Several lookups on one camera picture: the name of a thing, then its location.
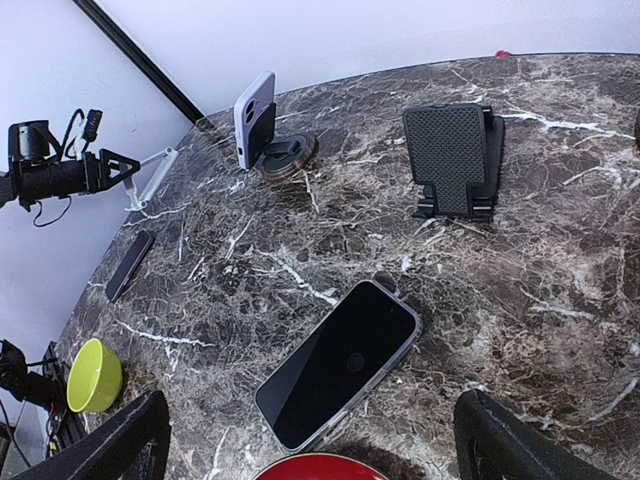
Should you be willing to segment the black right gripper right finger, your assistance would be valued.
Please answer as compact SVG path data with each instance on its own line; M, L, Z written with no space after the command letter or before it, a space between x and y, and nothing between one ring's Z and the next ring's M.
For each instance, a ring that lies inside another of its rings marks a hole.
M605 472L566 452L474 389L454 409L462 479L603 479Z

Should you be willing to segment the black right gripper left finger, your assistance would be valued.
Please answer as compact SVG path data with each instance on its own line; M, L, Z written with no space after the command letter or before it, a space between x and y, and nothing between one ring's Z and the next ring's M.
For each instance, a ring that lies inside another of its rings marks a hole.
M171 426L163 392L147 391L72 446L18 479L162 479Z

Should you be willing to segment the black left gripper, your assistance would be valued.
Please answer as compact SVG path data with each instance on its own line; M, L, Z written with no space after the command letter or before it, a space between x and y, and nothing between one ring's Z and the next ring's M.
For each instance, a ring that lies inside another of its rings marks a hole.
M14 161L10 171L1 175L1 205L18 199L29 208L51 197L107 191L140 169L139 161L107 149L99 150L99 160L86 153L82 160Z

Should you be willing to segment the white folding phone stand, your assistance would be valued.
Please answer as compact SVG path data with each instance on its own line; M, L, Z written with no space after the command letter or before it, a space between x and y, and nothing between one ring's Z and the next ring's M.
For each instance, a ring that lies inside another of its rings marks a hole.
M147 207L177 157L178 151L176 149L166 147L144 160L139 161L140 170L137 171L137 173L144 172L144 176L149 175L149 178L144 183L142 189L139 189L136 185L137 177L135 174L123 181L125 193L129 198L129 206L125 208L126 211L139 212Z

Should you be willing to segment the purple phone dark screen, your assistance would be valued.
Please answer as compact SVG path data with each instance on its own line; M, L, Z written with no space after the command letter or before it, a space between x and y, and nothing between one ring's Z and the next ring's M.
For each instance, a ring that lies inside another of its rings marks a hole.
M150 250L154 236L148 231L141 231L121 260L109 282L106 284L107 299L114 303L120 297L133 274Z

